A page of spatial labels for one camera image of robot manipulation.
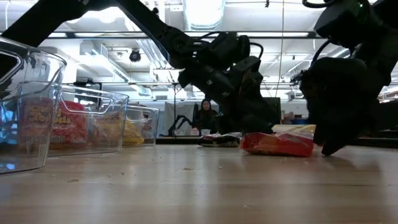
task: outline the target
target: person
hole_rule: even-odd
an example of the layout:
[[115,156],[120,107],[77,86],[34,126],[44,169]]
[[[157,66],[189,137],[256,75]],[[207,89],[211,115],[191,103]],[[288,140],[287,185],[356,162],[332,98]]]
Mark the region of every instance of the person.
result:
[[211,108],[210,100],[204,99],[201,108],[195,115],[194,128],[199,130],[209,129],[211,134],[217,132],[217,111]]

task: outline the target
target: clear plastic bin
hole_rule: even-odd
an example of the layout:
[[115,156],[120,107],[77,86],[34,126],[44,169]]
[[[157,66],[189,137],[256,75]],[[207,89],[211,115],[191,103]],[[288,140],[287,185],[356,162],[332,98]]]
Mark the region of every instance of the clear plastic bin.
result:
[[63,85],[49,155],[119,152],[128,101],[119,93]]
[[123,146],[153,146],[156,143],[158,122],[159,109],[129,105]]
[[45,165],[66,64],[0,37],[0,174]]

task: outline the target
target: security camera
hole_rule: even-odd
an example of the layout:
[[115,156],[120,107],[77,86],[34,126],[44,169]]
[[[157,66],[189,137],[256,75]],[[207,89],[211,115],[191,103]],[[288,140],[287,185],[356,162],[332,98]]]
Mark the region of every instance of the security camera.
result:
[[139,62],[141,60],[141,55],[139,54],[139,50],[133,49],[131,51],[129,59],[131,62]]

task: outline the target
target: red snack bag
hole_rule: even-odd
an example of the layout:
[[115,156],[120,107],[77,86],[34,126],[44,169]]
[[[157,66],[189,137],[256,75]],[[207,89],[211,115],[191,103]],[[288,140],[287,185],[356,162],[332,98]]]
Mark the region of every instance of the red snack bag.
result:
[[76,147],[86,146],[88,135],[86,116],[71,112],[84,110],[83,105],[72,101],[65,101],[65,104],[59,103],[52,130],[51,149],[70,149],[71,147],[76,149]]
[[309,133],[248,133],[241,141],[241,148],[252,154],[310,157],[313,141]]
[[24,98],[20,112],[20,122],[17,126],[19,147],[35,151],[40,146],[46,146],[50,137],[53,100],[44,97]]

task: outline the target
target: wooden table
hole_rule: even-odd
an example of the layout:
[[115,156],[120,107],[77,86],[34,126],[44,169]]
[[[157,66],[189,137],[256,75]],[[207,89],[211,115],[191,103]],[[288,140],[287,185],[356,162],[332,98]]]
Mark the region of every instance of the wooden table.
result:
[[0,223],[398,223],[398,152],[250,156],[156,146],[0,177]]

